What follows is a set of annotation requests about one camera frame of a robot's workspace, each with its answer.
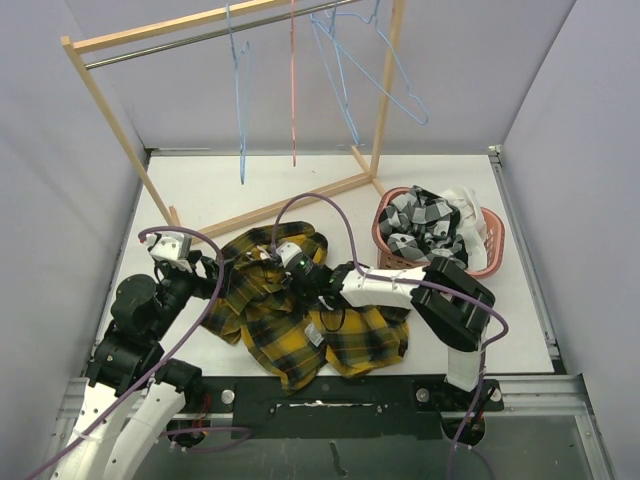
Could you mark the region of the yellow plaid shirt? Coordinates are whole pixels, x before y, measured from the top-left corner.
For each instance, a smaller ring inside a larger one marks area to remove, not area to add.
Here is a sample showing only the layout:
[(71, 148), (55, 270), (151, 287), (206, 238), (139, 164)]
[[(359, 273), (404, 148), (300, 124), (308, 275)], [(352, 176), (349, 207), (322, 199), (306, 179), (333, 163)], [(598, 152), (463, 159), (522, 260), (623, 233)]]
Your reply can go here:
[(330, 365), (352, 378), (400, 363), (408, 349), (407, 311), (367, 306), (330, 311), (305, 306), (286, 286), (270, 257), (273, 239), (290, 241), (324, 264), (328, 241), (313, 225), (286, 222), (255, 227), (221, 249), (225, 285), (203, 327), (225, 342), (243, 342), (285, 393), (303, 389)]

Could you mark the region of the black white checked shirt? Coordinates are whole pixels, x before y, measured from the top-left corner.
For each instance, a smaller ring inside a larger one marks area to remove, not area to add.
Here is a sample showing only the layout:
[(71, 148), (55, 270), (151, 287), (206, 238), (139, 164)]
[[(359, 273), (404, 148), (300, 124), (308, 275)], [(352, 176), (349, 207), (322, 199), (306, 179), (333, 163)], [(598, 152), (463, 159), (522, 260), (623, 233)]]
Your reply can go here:
[(376, 214), (372, 234), (382, 253), (406, 264), (426, 264), (436, 258), (465, 269), (466, 243), (458, 232), (462, 216), (450, 201), (422, 187), (391, 193)]

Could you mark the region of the pink plastic laundry basket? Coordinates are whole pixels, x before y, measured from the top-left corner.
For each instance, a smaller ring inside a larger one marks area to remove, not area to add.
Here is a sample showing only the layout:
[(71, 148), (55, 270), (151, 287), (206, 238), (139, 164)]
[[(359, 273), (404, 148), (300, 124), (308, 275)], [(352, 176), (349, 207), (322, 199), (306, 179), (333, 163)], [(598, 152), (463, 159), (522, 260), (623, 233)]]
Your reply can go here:
[[(395, 194), (400, 192), (400, 190), (406, 189), (406, 188), (408, 187), (399, 187), (399, 188), (391, 189), (388, 192), (386, 192), (381, 199), (381, 202), (378, 206), (376, 214), (379, 212), (379, 208), (382, 206), (382, 202), (388, 199), (391, 193)], [(504, 234), (505, 234), (504, 225), (501, 219), (493, 211), (489, 209), (481, 207), (481, 210), (487, 224), (488, 236), (487, 236), (487, 240), (485, 241), (485, 246), (487, 249), (488, 265), (484, 270), (481, 270), (479, 272), (471, 272), (471, 271), (468, 271), (467, 268), (465, 268), (465, 271), (469, 275), (478, 279), (489, 277), (493, 273), (495, 273), (496, 270), (499, 269), (502, 262), (502, 254), (503, 254), (503, 248), (504, 248)], [(429, 263), (414, 264), (414, 265), (406, 264), (400, 261), (400, 259), (397, 257), (392, 257), (390, 255), (382, 253), (379, 249), (378, 267), (381, 269), (397, 270), (401, 268), (415, 268), (417, 266), (424, 266), (427, 264)]]

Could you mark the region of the blue hanger of yellow shirt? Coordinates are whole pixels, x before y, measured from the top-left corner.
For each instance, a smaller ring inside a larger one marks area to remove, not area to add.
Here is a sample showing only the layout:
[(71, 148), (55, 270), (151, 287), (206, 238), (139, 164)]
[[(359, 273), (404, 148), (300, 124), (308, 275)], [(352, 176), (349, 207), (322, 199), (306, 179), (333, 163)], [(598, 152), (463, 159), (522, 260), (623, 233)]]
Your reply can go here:
[(229, 3), (225, 5), (225, 16), (234, 74), (236, 118), (239, 134), (239, 178), (241, 184), (244, 185), (246, 183), (247, 169), (251, 45), (249, 41), (245, 41), (240, 47), (236, 45), (231, 20), (231, 5)]

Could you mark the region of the light blue wire hanger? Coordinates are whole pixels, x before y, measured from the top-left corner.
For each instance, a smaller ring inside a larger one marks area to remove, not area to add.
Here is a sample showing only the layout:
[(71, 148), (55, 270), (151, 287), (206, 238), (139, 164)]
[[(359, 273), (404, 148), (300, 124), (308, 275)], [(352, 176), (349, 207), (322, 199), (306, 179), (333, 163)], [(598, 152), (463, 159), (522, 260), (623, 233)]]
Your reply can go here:
[[(341, 60), (346, 58), (349, 62), (351, 62), (381, 93), (382, 100), (389, 100), (394, 105), (396, 105), (401, 111), (403, 111), (406, 115), (408, 115), (413, 121), (415, 121), (418, 125), (427, 125), (429, 122), (429, 114), (426, 106), (422, 102), (422, 100), (414, 95), (411, 91), (411, 84), (409, 81), (409, 77), (403, 68), (400, 59), (397, 55), (397, 48), (393, 46), (394, 40), (399, 38), (400, 29), (402, 24), (403, 13), (400, 11), (400, 7), (394, 6), (394, 11), (392, 12), (393, 19), (391, 20), (391, 25), (389, 28), (389, 33), (384, 34), (380, 29), (379, 23), (379, 10), (380, 10), (380, 1), (376, 1), (374, 5), (374, 9), (371, 15), (368, 18), (365, 18), (359, 14), (353, 12), (342, 12), (340, 13), (337, 9), (337, 17), (353, 17), (358, 19), (361, 23), (366, 25), (371, 25), (375, 28), (377, 35), (384, 41), (387, 47), (387, 55), (385, 59), (385, 73), (384, 79), (382, 81), (378, 81), (368, 70), (366, 70), (357, 60), (351, 55), (338, 41), (336, 37), (336, 41), (338, 44), (339, 52), (341, 55)], [(412, 100), (419, 110), (421, 111), (420, 116), (416, 116), (409, 108), (405, 105), (401, 104), (399, 100), (392, 95), (392, 80), (394, 79), (395, 72), (398, 71), (400, 76), (404, 82), (406, 95)]]

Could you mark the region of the pink hanger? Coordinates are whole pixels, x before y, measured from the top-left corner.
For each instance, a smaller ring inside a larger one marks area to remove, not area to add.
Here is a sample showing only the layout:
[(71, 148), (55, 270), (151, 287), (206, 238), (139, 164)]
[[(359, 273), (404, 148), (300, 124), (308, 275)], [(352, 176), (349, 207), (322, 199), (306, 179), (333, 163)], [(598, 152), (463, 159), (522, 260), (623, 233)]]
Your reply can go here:
[(297, 166), (295, 0), (290, 1), (290, 80), (292, 165)]

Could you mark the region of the blue hanger of white shirt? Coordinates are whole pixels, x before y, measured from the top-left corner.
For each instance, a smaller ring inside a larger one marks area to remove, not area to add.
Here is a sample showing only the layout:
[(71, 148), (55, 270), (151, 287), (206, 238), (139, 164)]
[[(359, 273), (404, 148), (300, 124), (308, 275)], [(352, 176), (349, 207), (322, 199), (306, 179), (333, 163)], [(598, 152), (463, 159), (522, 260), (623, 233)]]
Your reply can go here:
[(356, 123), (351, 115), (349, 106), (349, 94), (344, 77), (344, 70), (336, 41), (336, 17), (338, 2), (331, 3), (331, 8), (324, 11), (323, 15), (310, 15), (316, 45), (324, 65), (330, 86), (336, 97), (339, 109), (343, 116), (347, 129), (356, 146), (361, 144), (360, 135)]

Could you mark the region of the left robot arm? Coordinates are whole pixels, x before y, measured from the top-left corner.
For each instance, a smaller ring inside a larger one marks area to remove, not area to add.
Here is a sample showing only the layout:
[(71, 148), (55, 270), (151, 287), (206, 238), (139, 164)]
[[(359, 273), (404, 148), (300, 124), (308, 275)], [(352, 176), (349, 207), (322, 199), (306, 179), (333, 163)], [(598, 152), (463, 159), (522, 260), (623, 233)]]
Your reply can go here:
[(174, 414), (204, 399), (200, 368), (165, 359), (160, 344), (188, 301), (208, 300), (229, 263), (191, 252), (183, 266), (155, 261), (116, 288), (112, 320), (95, 348), (84, 400), (54, 479), (131, 479)]

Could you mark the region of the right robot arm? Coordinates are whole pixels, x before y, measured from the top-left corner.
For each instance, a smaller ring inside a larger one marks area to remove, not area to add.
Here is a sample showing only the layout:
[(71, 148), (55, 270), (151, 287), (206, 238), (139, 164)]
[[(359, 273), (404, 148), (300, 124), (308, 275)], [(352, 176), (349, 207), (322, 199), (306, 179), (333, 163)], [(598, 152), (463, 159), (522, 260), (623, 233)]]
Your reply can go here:
[(445, 395), (459, 409), (481, 396), (483, 343), (495, 296), (452, 260), (399, 270), (365, 268), (355, 262), (331, 269), (314, 262), (293, 242), (275, 248), (298, 299), (324, 311), (394, 307), (416, 312), (448, 348)]

